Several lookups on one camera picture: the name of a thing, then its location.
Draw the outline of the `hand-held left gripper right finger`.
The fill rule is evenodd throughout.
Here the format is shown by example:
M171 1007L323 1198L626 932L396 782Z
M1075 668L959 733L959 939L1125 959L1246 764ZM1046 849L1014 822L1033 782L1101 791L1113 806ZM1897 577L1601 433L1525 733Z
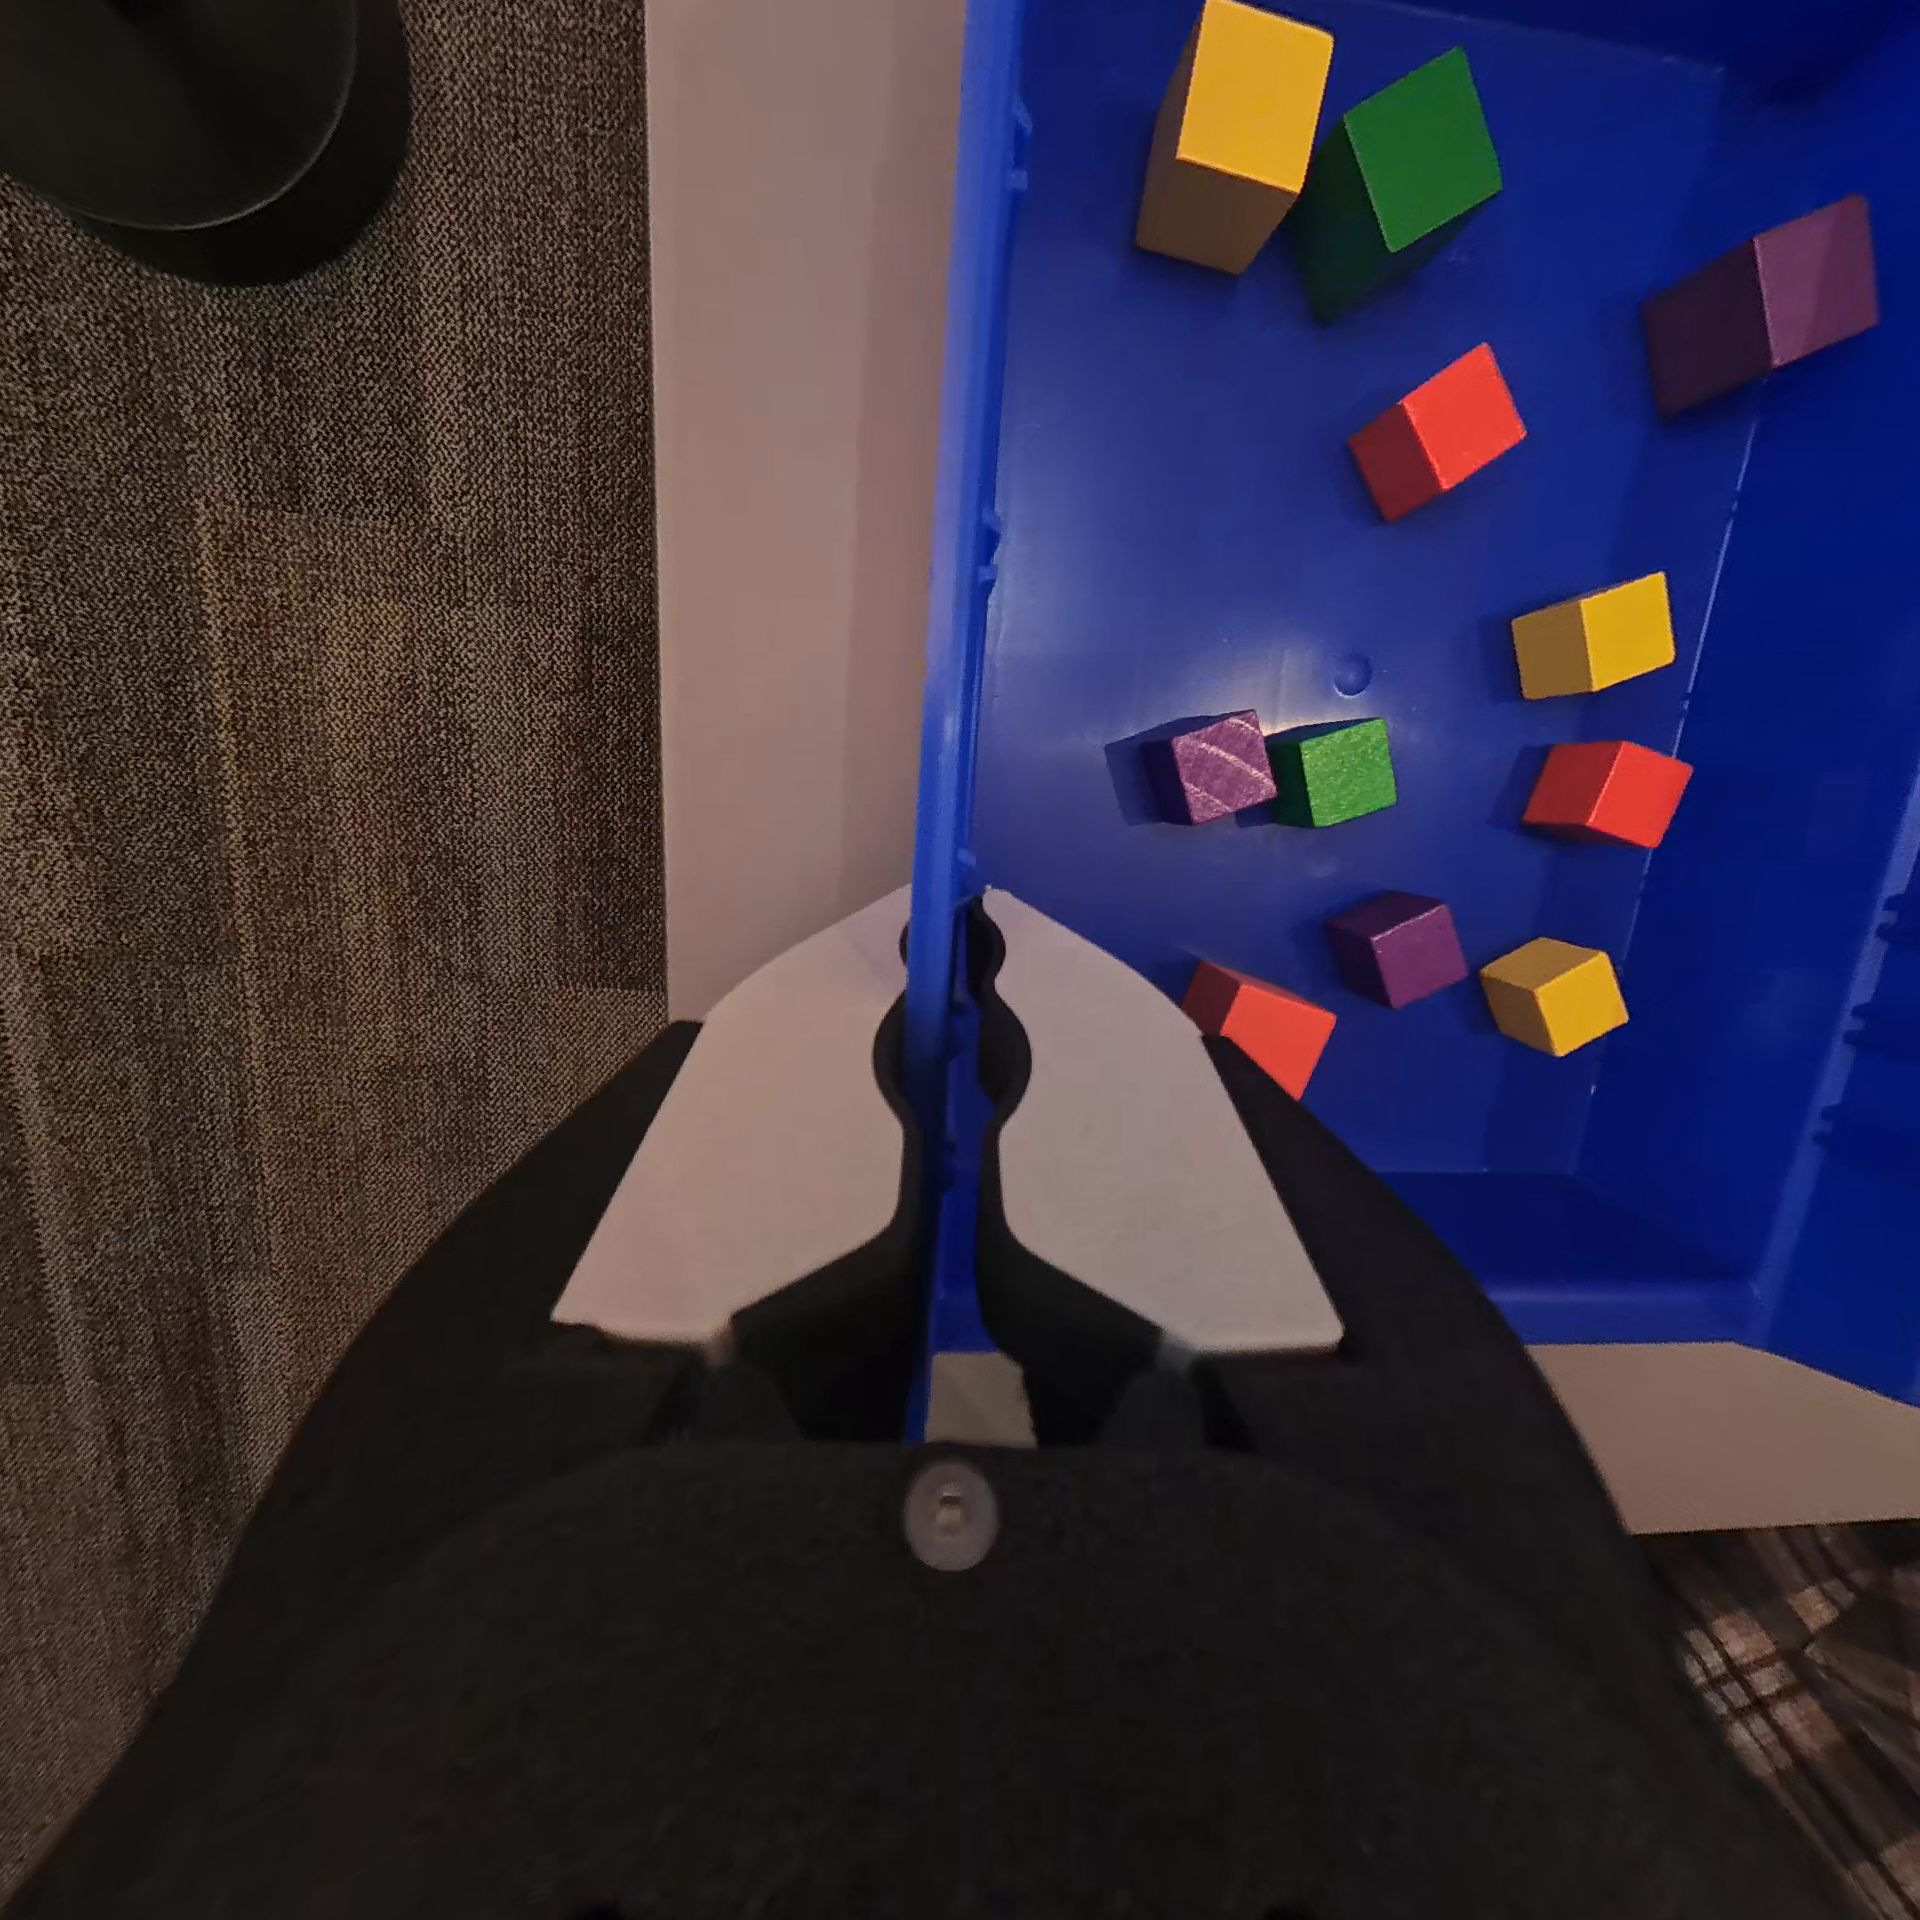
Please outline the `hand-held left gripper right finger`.
M1019 1252L1189 1355L1328 1355L1342 1318L1203 1029L1146 976L987 887L993 978L1027 1049L996 1132Z

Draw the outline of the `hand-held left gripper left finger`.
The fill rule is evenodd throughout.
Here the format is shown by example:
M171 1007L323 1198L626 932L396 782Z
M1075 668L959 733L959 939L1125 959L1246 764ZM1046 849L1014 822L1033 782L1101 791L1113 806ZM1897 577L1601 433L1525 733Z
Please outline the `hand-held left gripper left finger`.
M711 1349L746 1308L894 1223L912 887L760 962L698 1025L551 1318Z

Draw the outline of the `red cube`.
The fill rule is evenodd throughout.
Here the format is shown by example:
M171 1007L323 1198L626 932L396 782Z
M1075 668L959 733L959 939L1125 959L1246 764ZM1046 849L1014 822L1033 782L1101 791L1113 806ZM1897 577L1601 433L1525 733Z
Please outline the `red cube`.
M1571 843L1655 851L1691 764L1636 740L1565 740L1541 764L1523 827Z
M1206 1037L1232 1040L1291 1096L1307 1096L1333 1040L1337 1013L1270 978L1195 959L1181 1013Z
M1525 417L1488 342L1448 362L1347 437L1383 521L1397 521L1525 445Z

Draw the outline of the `blue plastic bin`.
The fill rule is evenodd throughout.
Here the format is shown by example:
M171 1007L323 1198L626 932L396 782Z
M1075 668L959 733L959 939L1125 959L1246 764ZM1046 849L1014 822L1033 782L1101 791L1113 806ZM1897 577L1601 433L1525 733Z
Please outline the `blue plastic bin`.
M1286 227L1221 276L1134 241L1198 4L974 4L919 864L1175 995L1337 1013L1308 1108L1536 1341L1741 1340L1916 1400L1916 4L1298 4L1342 113L1460 47L1501 195L1317 323ZM1659 417L1642 299L1861 192L1877 326ZM1525 445L1383 521L1347 437L1488 342ZM1528 702L1511 617L1670 576L1676 664ZM1138 740L1383 717L1397 802L1150 815ZM1565 740L1691 764L1655 851L1523 827ZM1321 921L1454 909L1383 1010ZM1610 952L1551 1058L1478 969Z

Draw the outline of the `person's plaid shirt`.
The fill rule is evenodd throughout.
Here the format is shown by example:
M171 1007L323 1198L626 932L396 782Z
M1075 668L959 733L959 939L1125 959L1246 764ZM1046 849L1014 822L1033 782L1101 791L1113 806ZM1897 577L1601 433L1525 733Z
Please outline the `person's plaid shirt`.
M1638 1544L1734 1755L1866 1915L1916 1915L1916 1520Z

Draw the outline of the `large green cube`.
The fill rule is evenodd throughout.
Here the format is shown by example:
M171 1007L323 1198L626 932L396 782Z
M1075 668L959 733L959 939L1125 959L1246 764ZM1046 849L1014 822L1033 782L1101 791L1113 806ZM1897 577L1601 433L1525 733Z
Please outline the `large green cube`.
M1501 165L1460 47L1347 109L1286 216L1317 323L1431 263L1501 195Z

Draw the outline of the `black round base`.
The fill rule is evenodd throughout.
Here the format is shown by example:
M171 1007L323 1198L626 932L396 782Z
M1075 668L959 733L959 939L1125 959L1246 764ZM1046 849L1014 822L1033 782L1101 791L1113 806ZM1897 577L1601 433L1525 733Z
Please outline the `black round base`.
M397 4L3 4L3 179L159 275L312 275L408 136Z

